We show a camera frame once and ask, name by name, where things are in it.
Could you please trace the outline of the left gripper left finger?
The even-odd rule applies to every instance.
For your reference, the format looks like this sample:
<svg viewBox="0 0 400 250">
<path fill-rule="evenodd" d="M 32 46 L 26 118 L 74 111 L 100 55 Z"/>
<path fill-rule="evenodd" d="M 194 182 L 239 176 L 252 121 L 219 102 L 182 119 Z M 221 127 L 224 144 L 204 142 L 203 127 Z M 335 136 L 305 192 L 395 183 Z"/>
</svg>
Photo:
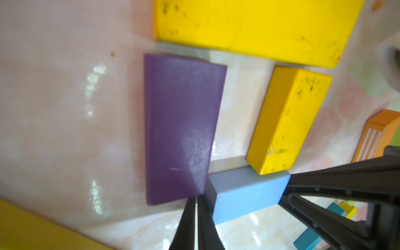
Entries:
<svg viewBox="0 0 400 250">
<path fill-rule="evenodd" d="M 203 195 L 186 202 L 171 250 L 225 250 Z"/>
</svg>

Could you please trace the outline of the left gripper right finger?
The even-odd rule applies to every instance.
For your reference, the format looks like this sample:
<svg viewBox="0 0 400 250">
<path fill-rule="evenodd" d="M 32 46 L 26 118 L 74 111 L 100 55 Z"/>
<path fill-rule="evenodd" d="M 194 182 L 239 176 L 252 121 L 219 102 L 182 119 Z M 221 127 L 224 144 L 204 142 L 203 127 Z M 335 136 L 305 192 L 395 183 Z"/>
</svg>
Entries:
<svg viewBox="0 0 400 250">
<path fill-rule="evenodd" d="M 367 203 L 367 218 L 352 221 L 306 200 L 306 196 Z M 400 148 L 387 146 L 382 157 L 294 174 L 279 205 L 332 250 L 398 250 Z"/>
</svg>

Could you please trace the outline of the light blue block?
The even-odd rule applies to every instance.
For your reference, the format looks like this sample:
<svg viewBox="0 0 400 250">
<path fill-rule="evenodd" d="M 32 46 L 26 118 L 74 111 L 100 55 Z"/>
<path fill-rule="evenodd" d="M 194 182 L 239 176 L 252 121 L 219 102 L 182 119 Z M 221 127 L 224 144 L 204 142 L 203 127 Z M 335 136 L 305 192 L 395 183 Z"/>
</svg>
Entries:
<svg viewBox="0 0 400 250">
<path fill-rule="evenodd" d="M 287 171 L 259 175 L 248 166 L 209 175 L 204 196 L 219 225 L 278 204 L 289 180 Z"/>
</svg>

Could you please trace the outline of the short yellow block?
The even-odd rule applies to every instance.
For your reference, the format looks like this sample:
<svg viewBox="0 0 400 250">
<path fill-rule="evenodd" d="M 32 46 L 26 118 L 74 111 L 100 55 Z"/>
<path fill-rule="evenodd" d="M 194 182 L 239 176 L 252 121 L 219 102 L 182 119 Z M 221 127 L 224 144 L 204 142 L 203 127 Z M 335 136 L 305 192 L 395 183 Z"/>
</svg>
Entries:
<svg viewBox="0 0 400 250">
<path fill-rule="evenodd" d="M 293 167 L 331 82 L 331 76 L 304 69 L 274 69 L 246 157 L 256 172 Z"/>
</svg>

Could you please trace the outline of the purple block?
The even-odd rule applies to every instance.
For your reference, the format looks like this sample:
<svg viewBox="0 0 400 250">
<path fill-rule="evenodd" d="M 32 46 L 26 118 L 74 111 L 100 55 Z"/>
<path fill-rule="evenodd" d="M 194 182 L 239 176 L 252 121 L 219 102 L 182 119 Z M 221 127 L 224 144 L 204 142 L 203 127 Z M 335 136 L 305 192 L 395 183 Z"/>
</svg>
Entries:
<svg viewBox="0 0 400 250">
<path fill-rule="evenodd" d="M 146 201 L 204 193 L 227 66 L 144 55 Z"/>
</svg>

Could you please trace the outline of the long yellow block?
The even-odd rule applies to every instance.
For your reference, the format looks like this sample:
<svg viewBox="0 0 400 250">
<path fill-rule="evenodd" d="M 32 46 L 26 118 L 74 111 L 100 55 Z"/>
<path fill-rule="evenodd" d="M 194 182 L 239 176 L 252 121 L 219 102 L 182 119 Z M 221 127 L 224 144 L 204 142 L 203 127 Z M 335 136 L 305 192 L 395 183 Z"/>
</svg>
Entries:
<svg viewBox="0 0 400 250">
<path fill-rule="evenodd" d="M 164 42 L 335 67 L 363 1 L 154 1 Z"/>
</svg>

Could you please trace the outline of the yellow-green long block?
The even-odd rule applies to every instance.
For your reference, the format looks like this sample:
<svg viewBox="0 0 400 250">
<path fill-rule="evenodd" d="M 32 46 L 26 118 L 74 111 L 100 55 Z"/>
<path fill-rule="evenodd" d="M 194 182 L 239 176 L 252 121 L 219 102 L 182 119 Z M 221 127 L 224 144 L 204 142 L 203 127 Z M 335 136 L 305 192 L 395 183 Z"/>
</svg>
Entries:
<svg viewBox="0 0 400 250">
<path fill-rule="evenodd" d="M 111 247 L 1 200 L 2 250 L 110 250 Z"/>
</svg>

